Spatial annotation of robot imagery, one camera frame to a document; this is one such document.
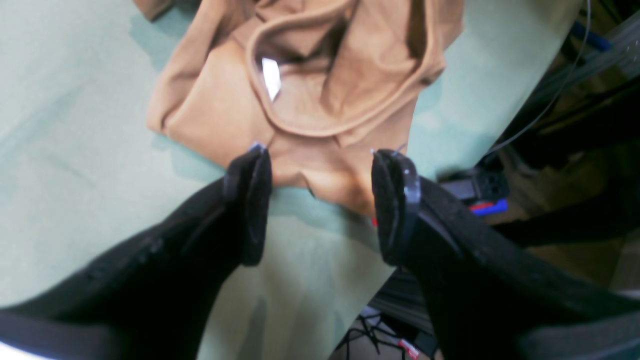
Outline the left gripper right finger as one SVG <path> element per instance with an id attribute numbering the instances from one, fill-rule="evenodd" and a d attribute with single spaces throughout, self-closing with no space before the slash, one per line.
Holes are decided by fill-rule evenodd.
<path id="1" fill-rule="evenodd" d="M 380 149 L 375 162 L 414 162 Z M 427 197 L 409 232 L 378 228 L 382 259 L 422 290 L 446 360 L 637 360 L 639 301 L 574 278 L 503 237 L 454 196 Z"/>

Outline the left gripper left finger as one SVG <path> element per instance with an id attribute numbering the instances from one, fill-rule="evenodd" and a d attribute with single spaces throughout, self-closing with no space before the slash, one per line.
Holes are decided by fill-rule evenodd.
<path id="1" fill-rule="evenodd" d="M 272 165 L 256 144 L 167 218 L 1 309 L 3 360 L 194 360 L 227 278 L 263 257 Z"/>

